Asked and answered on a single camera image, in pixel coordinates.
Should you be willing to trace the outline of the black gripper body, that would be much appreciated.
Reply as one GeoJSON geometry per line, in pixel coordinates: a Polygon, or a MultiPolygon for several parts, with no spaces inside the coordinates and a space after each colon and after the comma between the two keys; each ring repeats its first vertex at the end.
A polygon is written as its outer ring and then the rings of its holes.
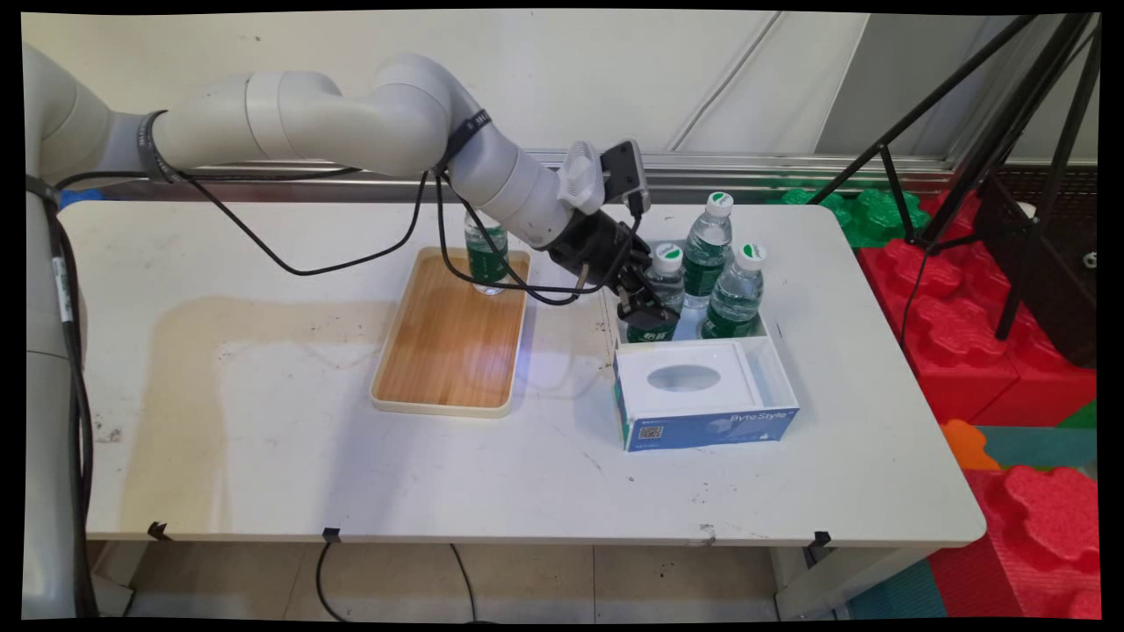
{"type": "Polygon", "coordinates": [[[649,247],[638,236],[641,216],[614,222],[607,213],[574,213],[558,240],[549,245],[549,258],[559,267],[590,285],[602,285],[613,292],[638,292],[649,247]]]}

